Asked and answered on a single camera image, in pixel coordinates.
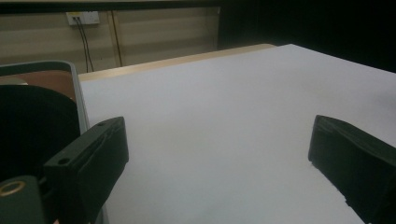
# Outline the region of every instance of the power socket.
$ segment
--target power socket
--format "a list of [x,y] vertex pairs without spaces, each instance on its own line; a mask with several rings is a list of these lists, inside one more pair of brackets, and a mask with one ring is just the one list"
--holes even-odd
[[99,13],[97,11],[66,12],[69,25],[77,25],[73,18],[79,18],[81,24],[98,24]]

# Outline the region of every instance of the table surface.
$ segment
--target table surface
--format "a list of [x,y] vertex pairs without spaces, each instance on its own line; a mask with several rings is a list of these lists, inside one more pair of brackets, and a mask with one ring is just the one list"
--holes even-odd
[[110,223],[362,223],[310,137],[324,115],[396,146],[395,74],[293,45],[122,69],[81,82],[91,125],[126,120]]

